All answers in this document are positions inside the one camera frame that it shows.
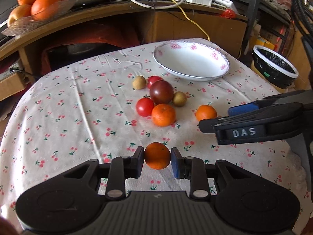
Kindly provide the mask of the small orange mandarin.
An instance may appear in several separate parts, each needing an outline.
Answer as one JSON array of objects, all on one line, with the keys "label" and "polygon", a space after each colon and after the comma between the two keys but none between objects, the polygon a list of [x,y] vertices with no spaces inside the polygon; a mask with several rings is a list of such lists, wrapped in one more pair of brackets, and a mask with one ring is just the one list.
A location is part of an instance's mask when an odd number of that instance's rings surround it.
[{"label": "small orange mandarin", "polygon": [[150,168],[162,170],[171,162],[171,154],[165,145],[159,142],[153,142],[145,148],[144,160]]},{"label": "small orange mandarin", "polygon": [[215,119],[218,115],[216,110],[210,105],[201,105],[195,112],[198,121],[205,119]]}]

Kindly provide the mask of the larger orange mandarin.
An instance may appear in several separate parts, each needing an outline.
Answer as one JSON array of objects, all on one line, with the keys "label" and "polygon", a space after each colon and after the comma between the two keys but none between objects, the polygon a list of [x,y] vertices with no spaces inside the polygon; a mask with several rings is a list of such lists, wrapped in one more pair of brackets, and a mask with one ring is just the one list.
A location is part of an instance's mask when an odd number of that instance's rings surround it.
[{"label": "larger orange mandarin", "polygon": [[176,111],[171,105],[158,104],[153,108],[151,118],[157,126],[170,126],[176,121]]}]

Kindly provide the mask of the round red tomato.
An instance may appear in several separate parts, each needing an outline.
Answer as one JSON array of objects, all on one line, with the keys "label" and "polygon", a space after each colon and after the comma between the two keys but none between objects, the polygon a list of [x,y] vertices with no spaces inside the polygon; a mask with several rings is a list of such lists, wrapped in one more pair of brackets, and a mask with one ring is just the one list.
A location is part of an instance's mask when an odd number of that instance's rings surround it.
[{"label": "round red tomato", "polygon": [[136,103],[136,111],[142,117],[148,117],[152,114],[154,102],[150,98],[141,98]]}]

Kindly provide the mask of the dark purple tomato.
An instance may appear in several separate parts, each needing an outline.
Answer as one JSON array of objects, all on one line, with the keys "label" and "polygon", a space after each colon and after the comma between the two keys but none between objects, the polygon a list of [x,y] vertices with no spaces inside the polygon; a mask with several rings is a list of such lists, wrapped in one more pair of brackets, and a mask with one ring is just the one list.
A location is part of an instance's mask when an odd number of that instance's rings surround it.
[{"label": "dark purple tomato", "polygon": [[158,80],[150,87],[150,97],[158,104],[169,104],[174,97],[174,88],[165,80]]}]

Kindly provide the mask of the oval red tomato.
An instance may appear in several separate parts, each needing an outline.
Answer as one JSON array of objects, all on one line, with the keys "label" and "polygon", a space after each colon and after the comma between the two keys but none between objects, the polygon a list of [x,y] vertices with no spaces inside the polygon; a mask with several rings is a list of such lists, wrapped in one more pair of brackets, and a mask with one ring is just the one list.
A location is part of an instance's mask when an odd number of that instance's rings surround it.
[{"label": "oval red tomato", "polygon": [[148,88],[150,89],[151,86],[156,82],[156,81],[159,81],[159,80],[163,80],[163,78],[161,78],[160,76],[150,76],[148,78]]}]

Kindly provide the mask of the yellow trash bin black liner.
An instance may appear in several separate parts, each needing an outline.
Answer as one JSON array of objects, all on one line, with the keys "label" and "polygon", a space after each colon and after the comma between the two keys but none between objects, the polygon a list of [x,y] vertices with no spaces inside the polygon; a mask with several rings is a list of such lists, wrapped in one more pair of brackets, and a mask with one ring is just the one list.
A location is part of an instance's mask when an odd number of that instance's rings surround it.
[{"label": "yellow trash bin black liner", "polygon": [[252,50],[255,69],[271,84],[280,89],[287,89],[298,78],[298,70],[282,55],[255,45]]}]

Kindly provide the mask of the cherry print tablecloth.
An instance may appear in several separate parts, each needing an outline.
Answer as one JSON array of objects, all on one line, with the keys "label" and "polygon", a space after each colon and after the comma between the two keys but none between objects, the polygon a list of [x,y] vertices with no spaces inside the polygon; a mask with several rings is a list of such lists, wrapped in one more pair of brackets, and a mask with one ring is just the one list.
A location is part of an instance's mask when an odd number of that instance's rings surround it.
[{"label": "cherry print tablecloth", "polygon": [[[224,159],[295,193],[300,201],[294,232],[305,228],[312,202],[300,160],[285,141],[218,145],[198,130],[195,111],[211,105],[219,116],[228,109],[276,94],[275,88],[230,54],[228,74],[195,82],[167,73],[153,58],[156,45],[101,54],[62,67],[39,79],[20,99],[1,142],[1,217],[18,231],[15,203],[27,189],[80,163],[110,162],[138,146],[159,142],[205,163]],[[187,96],[176,122],[157,127],[136,112],[148,90],[134,90],[133,79],[157,75]]]}]

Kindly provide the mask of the white floral plate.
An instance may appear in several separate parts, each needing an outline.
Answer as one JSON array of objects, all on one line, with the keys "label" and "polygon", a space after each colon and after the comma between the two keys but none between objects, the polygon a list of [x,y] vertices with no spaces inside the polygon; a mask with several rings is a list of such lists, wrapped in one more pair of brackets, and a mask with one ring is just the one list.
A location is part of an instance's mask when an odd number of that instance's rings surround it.
[{"label": "white floral plate", "polygon": [[167,41],[154,49],[153,57],[167,72],[187,80],[211,81],[230,69],[221,52],[194,41]]}]

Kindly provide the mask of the small red bag on desk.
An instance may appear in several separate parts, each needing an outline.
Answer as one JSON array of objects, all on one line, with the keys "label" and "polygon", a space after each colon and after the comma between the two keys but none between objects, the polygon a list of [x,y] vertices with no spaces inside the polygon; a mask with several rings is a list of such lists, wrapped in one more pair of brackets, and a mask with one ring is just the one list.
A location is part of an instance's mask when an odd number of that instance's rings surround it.
[{"label": "small red bag on desk", "polygon": [[220,14],[220,17],[226,18],[226,19],[235,19],[237,17],[235,11],[232,9],[226,9],[223,11],[223,13]]}]

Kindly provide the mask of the white labelled box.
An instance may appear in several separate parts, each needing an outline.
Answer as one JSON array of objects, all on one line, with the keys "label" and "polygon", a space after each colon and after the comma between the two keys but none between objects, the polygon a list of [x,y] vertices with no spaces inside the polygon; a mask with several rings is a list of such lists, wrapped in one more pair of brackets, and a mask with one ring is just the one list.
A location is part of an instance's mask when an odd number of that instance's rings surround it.
[{"label": "white labelled box", "polygon": [[215,1],[216,3],[219,3],[220,5],[224,5],[227,8],[233,10],[236,14],[238,14],[237,8],[231,0],[215,0]]}]

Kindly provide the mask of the red plastic bag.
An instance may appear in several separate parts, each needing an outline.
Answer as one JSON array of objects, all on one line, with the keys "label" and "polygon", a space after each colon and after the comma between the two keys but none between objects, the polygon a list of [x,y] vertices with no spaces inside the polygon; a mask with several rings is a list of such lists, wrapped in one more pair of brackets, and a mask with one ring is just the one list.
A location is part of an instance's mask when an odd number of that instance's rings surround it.
[{"label": "red plastic bag", "polygon": [[40,74],[93,56],[139,45],[133,27],[87,23],[63,29],[42,39]]}]

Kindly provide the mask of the wooden desk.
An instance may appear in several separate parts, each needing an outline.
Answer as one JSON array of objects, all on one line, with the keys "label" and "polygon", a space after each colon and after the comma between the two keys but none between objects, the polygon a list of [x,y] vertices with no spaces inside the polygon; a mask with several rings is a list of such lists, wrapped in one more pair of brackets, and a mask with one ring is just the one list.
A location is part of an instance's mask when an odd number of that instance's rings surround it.
[{"label": "wooden desk", "polygon": [[63,29],[87,23],[111,24],[125,30],[133,27],[139,44],[164,40],[210,38],[233,56],[239,54],[247,19],[220,17],[222,9],[202,5],[181,5],[169,10],[131,9],[126,4],[104,5],[71,12],[31,32],[16,37],[1,47],[1,68],[19,58],[29,73],[40,74],[42,39]]}]

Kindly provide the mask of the white router box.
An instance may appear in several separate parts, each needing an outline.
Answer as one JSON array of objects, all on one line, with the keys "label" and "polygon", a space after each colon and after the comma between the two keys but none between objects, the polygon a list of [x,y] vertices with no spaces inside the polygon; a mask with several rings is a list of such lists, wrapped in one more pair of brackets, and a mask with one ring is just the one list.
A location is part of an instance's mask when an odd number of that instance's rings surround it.
[{"label": "white router box", "polygon": [[203,6],[212,6],[212,0],[186,0],[187,3],[203,5]]}]

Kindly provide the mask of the glass fruit bowl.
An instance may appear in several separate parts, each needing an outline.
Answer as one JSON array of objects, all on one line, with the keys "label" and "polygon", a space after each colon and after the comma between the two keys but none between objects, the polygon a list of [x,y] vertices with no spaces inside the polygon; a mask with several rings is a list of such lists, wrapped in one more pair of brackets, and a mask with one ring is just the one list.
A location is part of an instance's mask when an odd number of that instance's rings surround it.
[{"label": "glass fruit bowl", "polygon": [[16,37],[28,33],[42,25],[52,22],[67,12],[74,6],[76,0],[59,1],[47,9],[31,16],[23,17],[14,21],[1,34],[9,37]]}]

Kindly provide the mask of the yellow-red apple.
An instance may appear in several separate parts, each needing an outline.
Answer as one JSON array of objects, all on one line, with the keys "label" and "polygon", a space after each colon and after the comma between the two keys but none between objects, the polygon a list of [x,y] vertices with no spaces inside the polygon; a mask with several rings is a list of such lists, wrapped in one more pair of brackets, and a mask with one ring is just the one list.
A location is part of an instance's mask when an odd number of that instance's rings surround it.
[{"label": "yellow-red apple", "polygon": [[29,4],[23,4],[13,9],[8,17],[7,26],[9,27],[14,21],[20,18],[31,16],[31,7]]}]

